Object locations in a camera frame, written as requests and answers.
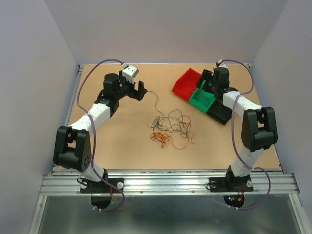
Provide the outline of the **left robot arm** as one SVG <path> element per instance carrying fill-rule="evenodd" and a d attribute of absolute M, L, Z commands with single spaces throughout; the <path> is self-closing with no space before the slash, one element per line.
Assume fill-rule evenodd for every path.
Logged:
<path fill-rule="evenodd" d="M 147 93 L 140 81 L 135 88 L 134 78 L 139 70 L 129 65 L 118 74 L 106 74 L 103 89 L 96 101 L 79 120 L 69 126 L 60 126 L 56 133 L 53 162 L 77 171 L 85 179 L 81 185 L 92 186 L 97 192 L 108 188 L 108 173 L 92 162 L 90 137 L 94 130 L 111 118 L 119 107 L 119 100 L 129 97 L 141 101 Z"/>

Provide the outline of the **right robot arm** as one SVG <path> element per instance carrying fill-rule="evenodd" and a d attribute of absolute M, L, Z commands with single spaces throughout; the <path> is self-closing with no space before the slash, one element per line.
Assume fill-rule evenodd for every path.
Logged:
<path fill-rule="evenodd" d="M 253 191 L 250 173 L 263 152 L 278 140 L 275 111 L 262 107 L 245 98 L 236 88 L 230 87 L 229 70 L 216 67 L 213 71 L 203 70 L 196 86 L 214 95 L 216 101 L 232 115 L 242 117 L 242 150 L 236 152 L 237 159 L 224 177 L 211 177 L 209 189 L 213 193 L 236 192 L 240 188 Z"/>

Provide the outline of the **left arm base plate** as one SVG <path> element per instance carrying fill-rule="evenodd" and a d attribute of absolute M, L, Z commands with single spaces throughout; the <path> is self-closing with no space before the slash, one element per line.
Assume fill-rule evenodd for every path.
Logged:
<path fill-rule="evenodd" d="M 99 182 L 94 182 L 87 180 L 84 177 L 77 178 L 77 182 L 80 185 L 81 194 L 113 194 L 120 193 L 116 189 L 104 183 L 102 180 Z M 110 178 L 108 183 L 117 187 L 123 191 L 124 179 L 123 178 Z"/>

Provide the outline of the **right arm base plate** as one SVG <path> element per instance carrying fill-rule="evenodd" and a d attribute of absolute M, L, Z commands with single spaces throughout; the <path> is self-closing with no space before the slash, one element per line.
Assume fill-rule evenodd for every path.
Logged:
<path fill-rule="evenodd" d="M 252 184 L 247 185 L 251 181 L 250 176 L 235 177 L 228 179 L 226 177 L 210 177 L 209 187 L 212 193 L 231 193 L 238 192 L 239 189 L 244 189 L 244 192 L 253 192 Z"/>

